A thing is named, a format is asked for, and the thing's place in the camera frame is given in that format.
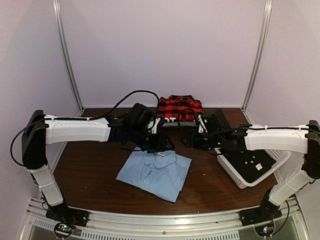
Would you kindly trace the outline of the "light blue long sleeve shirt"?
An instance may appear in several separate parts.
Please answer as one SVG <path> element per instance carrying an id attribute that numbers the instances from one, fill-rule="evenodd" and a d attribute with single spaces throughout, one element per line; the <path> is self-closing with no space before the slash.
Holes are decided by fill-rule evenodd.
<path id="1" fill-rule="evenodd" d="M 116 180 L 175 203 L 183 189 L 192 159 L 174 150 L 148 153 L 136 147 Z"/>

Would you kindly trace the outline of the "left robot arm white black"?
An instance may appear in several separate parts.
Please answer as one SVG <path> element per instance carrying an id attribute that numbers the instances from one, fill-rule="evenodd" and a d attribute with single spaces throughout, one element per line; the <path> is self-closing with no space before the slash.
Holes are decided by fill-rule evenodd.
<path id="1" fill-rule="evenodd" d="M 22 130 L 22 163 L 37 182 L 48 209 L 61 222 L 67 222 L 72 211 L 48 165 L 46 146 L 60 142 L 131 142 L 147 153 L 174 150 L 170 137 L 159 130 L 162 124 L 163 120 L 140 103 L 120 116 L 107 113 L 96 117 L 62 117 L 36 110 Z"/>

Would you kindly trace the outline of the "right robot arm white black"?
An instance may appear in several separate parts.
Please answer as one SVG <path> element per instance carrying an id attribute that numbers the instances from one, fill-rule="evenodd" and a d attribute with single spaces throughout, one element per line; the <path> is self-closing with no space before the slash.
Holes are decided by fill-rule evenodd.
<path id="1" fill-rule="evenodd" d="M 281 151 L 303 154 L 301 167 L 286 180 L 266 192 L 256 210 L 259 220 L 268 220 L 291 195 L 320 178 L 320 124 L 310 120 L 298 126 L 261 126 L 241 124 L 232 128 L 222 110 L 196 115 L 196 126 L 184 130 L 182 144 L 228 154 L 253 151 Z"/>

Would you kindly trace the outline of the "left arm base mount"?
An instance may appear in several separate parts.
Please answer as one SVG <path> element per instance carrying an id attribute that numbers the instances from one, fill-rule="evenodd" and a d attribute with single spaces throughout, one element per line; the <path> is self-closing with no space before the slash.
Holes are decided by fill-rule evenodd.
<path id="1" fill-rule="evenodd" d="M 89 212 L 86 210 L 63 207 L 63 208 L 49 208 L 45 216 L 61 223 L 72 226 L 86 227 L 89 217 Z"/>

